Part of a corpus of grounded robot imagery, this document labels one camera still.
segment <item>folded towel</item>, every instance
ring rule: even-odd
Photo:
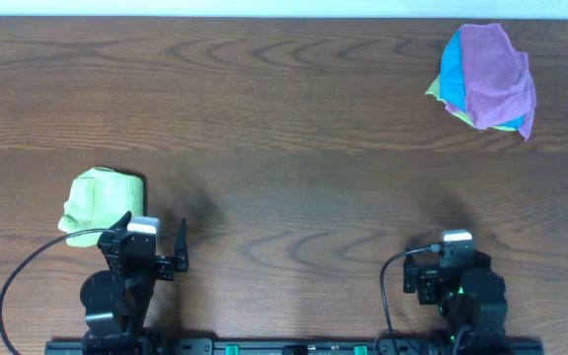
[[[133,216],[143,215],[144,181],[109,168],[91,168],[74,179],[58,229],[72,233],[108,228],[127,211]],[[100,233],[93,233],[74,237],[67,244],[90,247],[98,242],[99,236]]]

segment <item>wooden table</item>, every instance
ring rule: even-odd
[[[568,354],[568,22],[503,22],[531,57],[528,142],[424,95],[465,22],[0,18],[0,290],[61,235],[72,179],[108,166],[146,176],[160,252],[189,221],[190,272],[148,324],[373,338],[382,262],[460,227],[506,279],[508,333]],[[24,354],[84,334],[104,267],[63,244],[21,273],[4,316]],[[442,326],[398,265],[388,285],[397,329]]]

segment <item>black cable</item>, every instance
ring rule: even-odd
[[[385,317],[387,318],[387,327],[390,331],[391,344],[393,345],[393,351],[396,355],[399,354],[399,351],[398,345],[395,342],[395,333],[393,331],[393,327],[391,326],[390,307],[387,304],[387,293],[385,292],[385,270],[387,270],[387,267],[390,266],[390,264],[396,259],[419,252],[430,251],[431,248],[432,246],[429,246],[426,248],[416,248],[398,253],[390,257],[389,260],[385,261],[385,264],[383,264],[383,268],[381,269],[381,294],[383,295],[383,306],[385,307]]]
[[[453,340],[453,351],[451,352],[451,355],[457,355],[458,354],[458,351],[460,350],[460,343],[462,343],[462,336],[467,331],[471,331],[471,330],[472,330],[472,327],[470,327],[470,325],[468,325],[468,324],[464,324],[462,327],[460,327],[457,335],[455,335],[455,339]]]
[[[56,238],[55,240],[53,240],[53,241],[47,243],[46,245],[40,247],[35,252],[33,252],[30,256],[28,256],[28,258],[25,259],[24,262],[22,262],[15,269],[15,271],[12,272],[12,274],[10,274],[10,277],[8,277],[8,280],[6,280],[6,283],[4,284],[4,287],[1,289],[1,293],[0,293],[0,334],[1,334],[1,339],[4,341],[4,344],[6,344],[6,347],[8,348],[8,350],[11,353],[13,353],[15,355],[21,355],[21,353],[17,349],[15,349],[15,347],[10,342],[10,338],[8,337],[8,334],[6,333],[6,328],[4,327],[4,317],[3,317],[4,297],[6,296],[6,291],[8,291],[8,287],[10,287],[12,280],[15,279],[17,274],[24,267],[26,267],[26,265],[28,265],[28,263],[30,263],[30,261],[32,261],[32,259],[34,259],[37,255],[39,255],[45,249],[47,249],[47,248],[49,248],[49,247],[51,247],[51,246],[53,246],[57,243],[60,243],[64,240],[66,240],[66,239],[78,237],[78,236],[82,236],[82,235],[86,235],[86,234],[90,234],[90,233],[115,233],[115,231],[111,230],[111,229],[96,228],[96,229],[90,229],[90,230],[85,230],[85,231],[80,231],[80,232],[74,232],[74,233],[68,234],[66,236]]]

